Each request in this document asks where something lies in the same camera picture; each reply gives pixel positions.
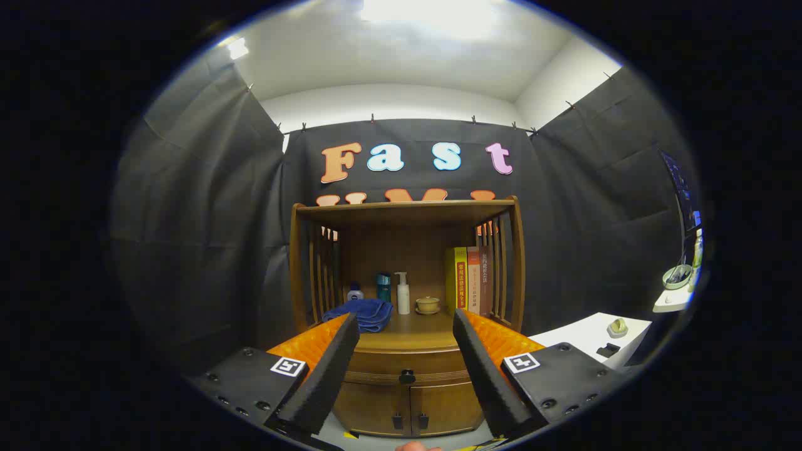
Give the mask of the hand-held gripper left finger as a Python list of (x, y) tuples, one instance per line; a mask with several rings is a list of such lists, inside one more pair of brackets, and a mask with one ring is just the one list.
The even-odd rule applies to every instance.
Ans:
[(358, 340), (357, 315), (340, 315), (271, 351), (241, 348), (187, 380), (250, 425), (312, 439), (337, 400)]

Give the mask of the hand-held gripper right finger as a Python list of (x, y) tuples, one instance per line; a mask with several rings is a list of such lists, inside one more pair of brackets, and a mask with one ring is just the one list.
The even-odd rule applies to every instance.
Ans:
[(453, 335), (491, 433), (517, 439), (593, 408), (625, 383), (568, 342), (544, 346), (470, 311)]

